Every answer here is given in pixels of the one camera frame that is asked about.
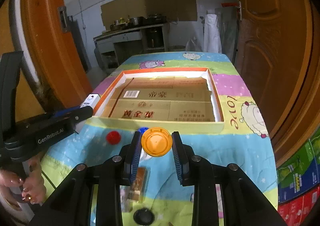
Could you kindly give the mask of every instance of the bottle cap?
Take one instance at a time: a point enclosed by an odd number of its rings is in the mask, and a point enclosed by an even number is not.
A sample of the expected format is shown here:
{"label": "bottle cap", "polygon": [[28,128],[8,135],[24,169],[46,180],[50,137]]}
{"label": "bottle cap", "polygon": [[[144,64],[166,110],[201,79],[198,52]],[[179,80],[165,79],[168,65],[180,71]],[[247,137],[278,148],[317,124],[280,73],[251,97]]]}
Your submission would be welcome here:
{"label": "bottle cap", "polygon": [[172,137],[166,129],[153,127],[142,135],[141,145],[150,156],[162,157],[172,147]]}

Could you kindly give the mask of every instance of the pink stripe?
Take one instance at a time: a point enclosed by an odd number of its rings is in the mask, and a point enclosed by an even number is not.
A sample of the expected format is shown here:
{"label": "pink stripe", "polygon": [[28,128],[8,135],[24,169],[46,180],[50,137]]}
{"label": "pink stripe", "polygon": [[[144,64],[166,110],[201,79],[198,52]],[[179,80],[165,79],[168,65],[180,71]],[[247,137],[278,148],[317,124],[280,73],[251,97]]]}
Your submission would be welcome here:
{"label": "pink stripe", "polygon": [[110,86],[110,84],[116,79],[116,77],[107,77],[105,78],[94,90],[93,94],[100,94],[102,95]]}
{"label": "pink stripe", "polygon": [[240,75],[215,74],[212,77],[219,95],[251,96]]}

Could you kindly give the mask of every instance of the barcode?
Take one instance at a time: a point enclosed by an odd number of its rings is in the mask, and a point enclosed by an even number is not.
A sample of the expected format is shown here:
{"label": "barcode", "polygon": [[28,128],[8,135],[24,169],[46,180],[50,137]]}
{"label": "barcode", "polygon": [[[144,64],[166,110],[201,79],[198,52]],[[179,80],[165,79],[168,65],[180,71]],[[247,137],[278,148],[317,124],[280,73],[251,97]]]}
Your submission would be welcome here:
{"label": "barcode", "polygon": [[126,91],[124,98],[137,98],[140,91]]}
{"label": "barcode", "polygon": [[317,201],[317,192],[314,192],[312,194],[312,203],[315,203]]}

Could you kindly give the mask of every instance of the colorful cartoon tablecloth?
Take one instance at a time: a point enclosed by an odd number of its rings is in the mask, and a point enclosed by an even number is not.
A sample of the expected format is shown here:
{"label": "colorful cartoon tablecloth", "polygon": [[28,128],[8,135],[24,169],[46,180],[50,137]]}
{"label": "colorful cartoon tablecloth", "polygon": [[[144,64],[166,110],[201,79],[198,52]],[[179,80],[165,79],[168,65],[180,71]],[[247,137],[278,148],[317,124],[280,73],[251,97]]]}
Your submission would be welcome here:
{"label": "colorful cartoon tablecloth", "polygon": [[[93,93],[103,94],[122,70],[162,67],[207,67],[211,70],[225,115],[225,127],[219,134],[189,135],[180,131],[182,142],[213,164],[238,164],[276,208],[276,165],[268,132],[249,90],[224,54],[167,52],[132,56]],[[78,163],[98,165],[117,155],[122,146],[131,142],[136,129],[95,126],[88,119],[80,134],[73,134],[49,149],[42,160],[43,170],[57,186]],[[118,145],[110,145],[105,140],[112,130],[121,134]],[[145,155],[140,159],[140,166],[147,169],[144,198],[131,212],[123,213],[124,225],[136,225],[133,213],[141,207],[148,207],[155,214],[153,225],[167,226],[169,222],[174,226],[191,225],[193,203],[190,200],[194,187],[180,186],[172,151],[163,157]],[[50,194],[53,187],[46,179],[45,185]],[[94,225],[94,206],[91,219]]]}

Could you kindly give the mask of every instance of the red box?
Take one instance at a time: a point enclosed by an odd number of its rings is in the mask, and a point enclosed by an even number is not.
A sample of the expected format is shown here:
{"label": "red box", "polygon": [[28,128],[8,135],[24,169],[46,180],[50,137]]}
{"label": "red box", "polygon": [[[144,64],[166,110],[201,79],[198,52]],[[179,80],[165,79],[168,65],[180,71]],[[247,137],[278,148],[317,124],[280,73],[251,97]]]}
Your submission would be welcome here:
{"label": "red box", "polygon": [[317,186],[291,202],[278,206],[278,212],[288,226],[299,226],[307,217],[320,194]]}

